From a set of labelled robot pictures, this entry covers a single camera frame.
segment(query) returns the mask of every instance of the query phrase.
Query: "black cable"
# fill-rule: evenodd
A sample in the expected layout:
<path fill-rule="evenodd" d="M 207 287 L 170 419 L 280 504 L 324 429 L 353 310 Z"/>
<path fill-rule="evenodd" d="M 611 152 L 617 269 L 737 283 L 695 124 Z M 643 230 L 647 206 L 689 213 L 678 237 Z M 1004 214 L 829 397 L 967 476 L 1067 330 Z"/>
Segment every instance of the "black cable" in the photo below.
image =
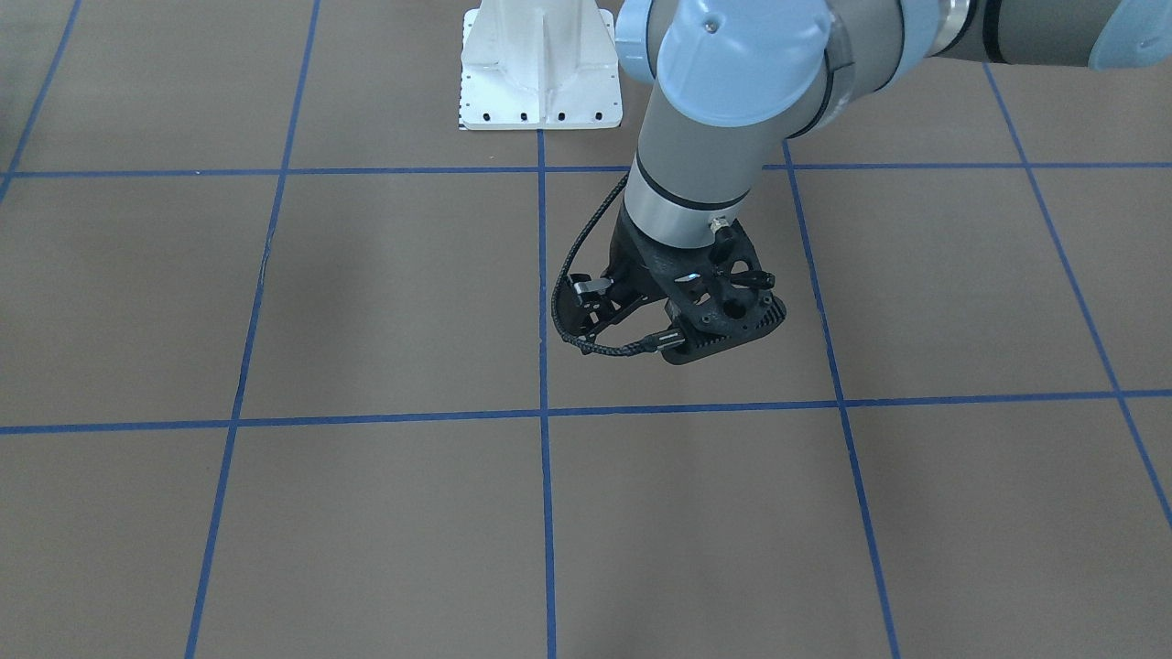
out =
<path fill-rule="evenodd" d="M 586 223 L 586 226 L 584 226 L 581 232 L 578 235 L 574 244 L 570 247 L 570 253 L 566 254 L 565 263 L 561 264 L 561 271 L 558 273 L 558 278 L 553 284 L 553 293 L 550 297 L 550 315 L 553 318 L 553 327 L 558 331 L 561 340 L 584 352 L 601 354 L 605 356 L 634 356 L 636 354 L 653 353 L 659 349 L 659 344 L 655 338 L 650 335 L 620 347 L 604 346 L 601 344 L 595 344 L 594 341 L 587 341 L 574 337 L 561 325 L 561 317 L 558 313 L 558 300 L 561 298 L 561 283 L 565 281 L 566 276 L 570 274 L 570 266 L 573 265 L 574 257 L 578 256 L 578 250 L 581 249 L 582 243 L 585 243 L 586 238 L 590 237 L 591 231 L 593 231 L 598 222 L 602 219 L 602 216 L 606 215 L 606 211 L 619 197 L 619 193 L 622 192 L 622 189 L 627 186 L 628 176 L 629 175 L 624 175 L 624 177 L 619 179 L 614 190 L 611 190 L 611 193 L 602 201 L 602 205 L 594 211 L 590 222 Z"/>

